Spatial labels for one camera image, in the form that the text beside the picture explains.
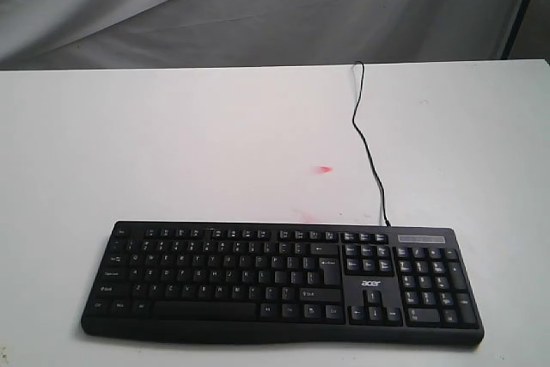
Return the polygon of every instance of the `keyboard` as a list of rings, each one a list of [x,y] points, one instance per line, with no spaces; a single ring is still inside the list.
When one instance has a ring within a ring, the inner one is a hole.
[[[484,335],[452,229],[358,225],[117,222],[81,324],[184,343]]]

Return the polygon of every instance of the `white fabric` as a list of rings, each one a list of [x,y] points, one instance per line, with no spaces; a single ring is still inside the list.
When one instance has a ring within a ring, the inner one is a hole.
[[[0,0],[0,65],[70,69],[497,58],[519,2],[165,1]]]

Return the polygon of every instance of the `space bar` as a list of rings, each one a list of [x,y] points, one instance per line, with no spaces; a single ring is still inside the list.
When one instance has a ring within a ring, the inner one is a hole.
[[[159,318],[183,320],[254,321],[254,303],[183,303],[159,301],[153,314]]]

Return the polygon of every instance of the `keyboard cable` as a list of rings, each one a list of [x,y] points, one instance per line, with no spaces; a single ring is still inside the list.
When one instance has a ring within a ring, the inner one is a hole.
[[[378,176],[378,173],[376,172],[375,163],[372,160],[372,155],[370,154],[369,145],[367,144],[367,140],[364,137],[364,134],[361,132],[361,130],[358,127],[358,124],[355,123],[355,115],[358,112],[359,109],[359,103],[361,102],[361,95],[363,93],[363,81],[364,81],[364,63],[360,60],[356,60],[355,64],[361,64],[361,84],[359,85],[359,94],[357,97],[357,102],[355,104],[355,109],[353,109],[353,116],[351,117],[351,123],[353,124],[353,127],[357,131],[357,134],[359,134],[359,137],[363,141],[364,148],[367,152],[367,157],[369,158],[369,164],[370,164],[370,170],[372,171],[372,174],[375,177],[376,184],[378,185],[378,190],[380,191],[380,203],[382,204],[382,215],[384,217],[384,223],[387,227],[391,227],[392,224],[389,222],[388,216],[386,215],[386,194],[384,192],[384,185],[382,184],[382,180],[380,179],[380,176]]]

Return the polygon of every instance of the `white table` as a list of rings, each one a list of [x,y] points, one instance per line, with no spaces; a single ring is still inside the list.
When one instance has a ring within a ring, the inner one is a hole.
[[[366,68],[358,119],[389,217],[455,229],[486,329],[477,349],[163,345],[81,331],[117,220],[379,223],[350,122],[359,71],[0,73],[0,365],[550,364],[543,61]]]

